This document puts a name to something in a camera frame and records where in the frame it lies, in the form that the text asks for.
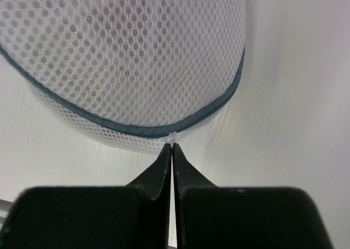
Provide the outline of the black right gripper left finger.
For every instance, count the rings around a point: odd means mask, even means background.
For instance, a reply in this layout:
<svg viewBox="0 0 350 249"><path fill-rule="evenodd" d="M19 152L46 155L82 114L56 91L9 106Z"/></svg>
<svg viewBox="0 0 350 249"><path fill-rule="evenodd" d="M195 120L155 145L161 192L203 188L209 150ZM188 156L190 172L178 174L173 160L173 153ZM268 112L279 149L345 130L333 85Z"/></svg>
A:
<svg viewBox="0 0 350 249"><path fill-rule="evenodd" d="M125 186L35 187L14 202L1 248L167 248L171 147Z"/></svg>

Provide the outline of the blue-trimmed mesh laundry bag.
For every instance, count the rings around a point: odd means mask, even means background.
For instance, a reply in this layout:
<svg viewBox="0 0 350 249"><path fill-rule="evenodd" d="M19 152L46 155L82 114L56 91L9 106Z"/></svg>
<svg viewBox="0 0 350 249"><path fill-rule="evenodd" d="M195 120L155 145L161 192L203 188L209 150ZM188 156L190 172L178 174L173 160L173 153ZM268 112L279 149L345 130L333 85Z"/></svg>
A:
<svg viewBox="0 0 350 249"><path fill-rule="evenodd" d="M245 0L1 0L1 55L55 115L157 153L205 125L241 79Z"/></svg>

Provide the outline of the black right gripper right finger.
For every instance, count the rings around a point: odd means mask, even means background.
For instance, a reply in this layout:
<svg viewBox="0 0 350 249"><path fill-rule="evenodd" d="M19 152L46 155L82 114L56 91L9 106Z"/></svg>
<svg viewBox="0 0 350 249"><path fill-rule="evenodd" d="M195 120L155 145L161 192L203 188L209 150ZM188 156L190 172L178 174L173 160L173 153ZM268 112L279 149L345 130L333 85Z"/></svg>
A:
<svg viewBox="0 0 350 249"><path fill-rule="evenodd" d="M178 248L332 248L302 189L218 187L172 148Z"/></svg>

